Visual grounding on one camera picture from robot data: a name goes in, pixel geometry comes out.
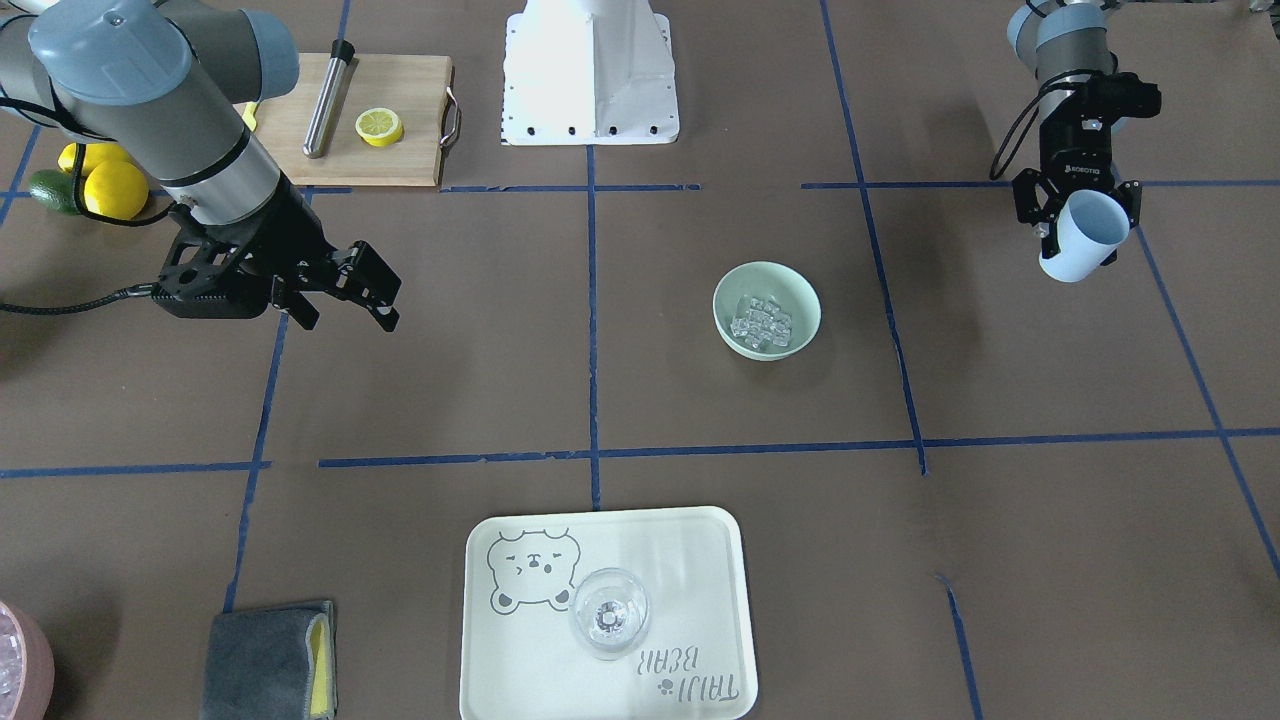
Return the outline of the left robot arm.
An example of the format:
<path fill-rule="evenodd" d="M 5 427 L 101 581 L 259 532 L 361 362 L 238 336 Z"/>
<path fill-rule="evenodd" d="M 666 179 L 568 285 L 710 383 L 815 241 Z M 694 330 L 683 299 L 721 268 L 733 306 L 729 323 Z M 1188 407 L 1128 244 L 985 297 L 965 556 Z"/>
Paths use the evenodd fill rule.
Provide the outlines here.
<path fill-rule="evenodd" d="M 1121 70 L 1108 46 L 1117 1 L 1027 1 L 1007 41 L 1038 83 L 1011 128 L 1038 135 L 1037 167 L 1011 181 L 1018 222 L 1039 238 L 1039 266 L 1064 283 L 1115 261 L 1140 219 L 1142 184 L 1117 179 L 1114 132 L 1158 115 L 1157 85 Z"/>

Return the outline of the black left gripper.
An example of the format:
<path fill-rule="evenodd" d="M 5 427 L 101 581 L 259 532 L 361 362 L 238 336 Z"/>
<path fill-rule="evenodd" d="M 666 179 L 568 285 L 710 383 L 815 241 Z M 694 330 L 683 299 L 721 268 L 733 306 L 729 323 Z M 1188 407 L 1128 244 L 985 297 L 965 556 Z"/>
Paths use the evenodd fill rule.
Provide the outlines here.
<path fill-rule="evenodd" d="M 1143 182 L 1116 182 L 1114 128 L 1121 120 L 1158 115 L 1164 95 L 1156 83 L 1130 72 L 1066 72 L 1041 90 L 1050 105 L 1039 111 L 1039 170 L 1027 168 L 1012 178 L 1016 220 L 1050 237 L 1056 234 L 1061 196 L 1084 190 L 1105 193 L 1105 243 L 1111 247 L 1105 261 L 1115 263 L 1117 249 L 1140 224 Z"/>

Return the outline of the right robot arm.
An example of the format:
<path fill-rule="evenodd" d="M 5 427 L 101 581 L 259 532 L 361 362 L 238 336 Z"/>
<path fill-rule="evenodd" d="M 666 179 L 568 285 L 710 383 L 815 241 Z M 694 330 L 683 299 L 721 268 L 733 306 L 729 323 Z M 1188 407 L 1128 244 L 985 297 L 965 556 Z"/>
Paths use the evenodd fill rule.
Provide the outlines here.
<path fill-rule="evenodd" d="M 156 281 L 115 292 L 173 316 L 305 329 L 311 293 L 367 310 L 384 331 L 401 278 L 364 241 L 337 249 L 237 111 L 300 79 L 300 51 L 266 12 L 201 1 L 17 1 L 3 19 L 3 109 L 81 142 L 119 143 L 170 197 L 178 234 Z"/>

